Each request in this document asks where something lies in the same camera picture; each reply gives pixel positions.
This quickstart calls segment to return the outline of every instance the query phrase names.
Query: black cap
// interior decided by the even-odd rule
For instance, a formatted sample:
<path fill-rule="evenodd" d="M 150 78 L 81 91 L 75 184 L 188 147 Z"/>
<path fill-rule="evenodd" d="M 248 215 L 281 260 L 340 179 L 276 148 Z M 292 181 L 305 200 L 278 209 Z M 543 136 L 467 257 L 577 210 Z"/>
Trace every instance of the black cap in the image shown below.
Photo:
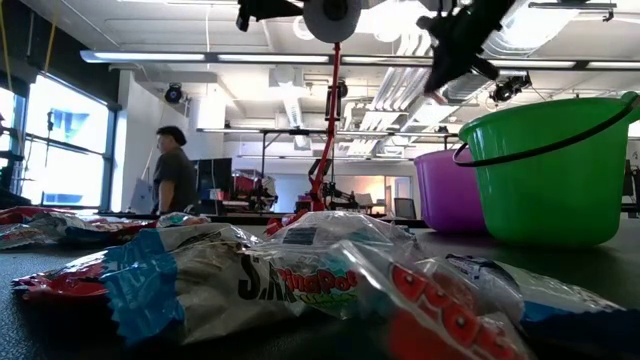
<path fill-rule="evenodd" d="M 187 138 L 184 136 L 182 130 L 177 126 L 163 126 L 156 131 L 156 135 L 169 135 L 180 146 L 184 146 L 187 143 Z"/>

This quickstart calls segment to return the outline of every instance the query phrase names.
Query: gray t-shirt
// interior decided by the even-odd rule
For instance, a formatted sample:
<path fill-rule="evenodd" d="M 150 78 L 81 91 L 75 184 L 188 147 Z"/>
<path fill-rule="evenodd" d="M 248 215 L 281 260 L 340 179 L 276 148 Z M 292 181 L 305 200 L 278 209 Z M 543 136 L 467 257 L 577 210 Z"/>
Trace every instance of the gray t-shirt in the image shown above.
<path fill-rule="evenodd" d="M 184 211 L 189 205 L 198 204 L 196 191 L 196 170 L 193 163 L 181 148 L 160 155 L 153 173 L 153 207 L 158 209 L 160 203 L 160 183 L 171 181 L 174 184 L 173 199 L 169 212 Z"/>

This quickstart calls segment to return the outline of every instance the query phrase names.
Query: ceiling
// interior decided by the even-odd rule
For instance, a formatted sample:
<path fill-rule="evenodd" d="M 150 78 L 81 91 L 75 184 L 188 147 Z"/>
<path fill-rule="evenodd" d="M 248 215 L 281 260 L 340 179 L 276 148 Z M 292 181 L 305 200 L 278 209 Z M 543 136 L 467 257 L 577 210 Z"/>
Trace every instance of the ceiling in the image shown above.
<path fill-rule="evenodd" d="M 332 46 L 318 40 L 302 40 L 293 31 L 293 18 L 252 22 L 248 32 L 235 26 L 237 6 L 174 6 L 117 0 L 22 0 L 40 15 L 52 19 L 58 13 L 61 29 L 95 50 L 123 51 L 212 51 L 329 53 Z M 618 4 L 614 21 L 599 20 L 604 13 L 581 13 L 560 33 L 535 51 L 532 57 L 563 59 L 639 59 L 640 1 L 613 1 Z M 205 19 L 208 17 L 209 48 Z M 415 19 L 395 19 L 395 26 L 415 23 Z M 384 24 L 374 23 L 373 28 Z M 382 42 L 371 33 L 356 33 L 343 42 L 343 53 L 395 54 L 400 41 Z M 242 112 L 231 112 L 235 123 L 252 118 L 273 119 L 284 112 L 282 101 L 269 99 L 269 65 L 168 64 L 145 65 L 150 87 L 163 93 L 166 83 L 156 82 L 167 72 L 214 72 Z M 303 113 L 324 112 L 326 83 L 331 69 L 305 66 L 305 81 L 323 85 L 302 98 Z M 387 72 L 378 67 L 343 66 L 340 76 L 349 86 L 349 99 L 372 98 Z M 533 89 L 527 89 L 511 103 L 518 106 L 549 99 L 580 96 L 615 96 L 626 90 L 640 90 L 640 72 L 531 72 Z M 191 95 L 204 93 L 205 84 L 185 84 Z M 444 122 L 462 124 L 495 110 L 487 100 L 488 91 L 476 94 L 468 106 L 460 107 Z"/>

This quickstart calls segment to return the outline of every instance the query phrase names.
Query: purple bucket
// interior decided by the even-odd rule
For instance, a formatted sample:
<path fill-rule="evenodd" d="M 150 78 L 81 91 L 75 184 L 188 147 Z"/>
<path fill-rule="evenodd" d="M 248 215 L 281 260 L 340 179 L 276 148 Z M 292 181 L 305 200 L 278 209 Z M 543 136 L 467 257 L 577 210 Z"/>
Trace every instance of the purple bucket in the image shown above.
<path fill-rule="evenodd" d="M 452 160 L 454 152 L 428 153 L 414 161 L 422 219 L 436 231 L 486 233 L 475 170 L 457 166 Z M 469 150 L 463 151 L 460 159 L 471 160 Z"/>

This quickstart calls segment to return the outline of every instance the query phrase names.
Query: table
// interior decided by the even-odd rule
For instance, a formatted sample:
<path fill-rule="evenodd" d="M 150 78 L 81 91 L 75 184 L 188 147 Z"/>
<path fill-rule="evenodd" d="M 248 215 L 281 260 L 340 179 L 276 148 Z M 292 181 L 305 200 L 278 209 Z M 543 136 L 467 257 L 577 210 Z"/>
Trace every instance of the table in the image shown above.
<path fill-rule="evenodd" d="M 640 220 L 623 220 L 615 239 L 593 249 L 544 250 L 497 246 L 483 237 L 417 230 L 433 255 L 484 256 L 583 286 L 626 307 L 640 308 Z M 385 359 L 375 346 L 384 325 L 338 321 L 323 314 L 175 348 L 162 343 L 123 350 L 103 304 L 74 305 L 48 314 L 12 295 L 9 281 L 59 267 L 99 249 L 58 247 L 0 252 L 0 359 Z"/>

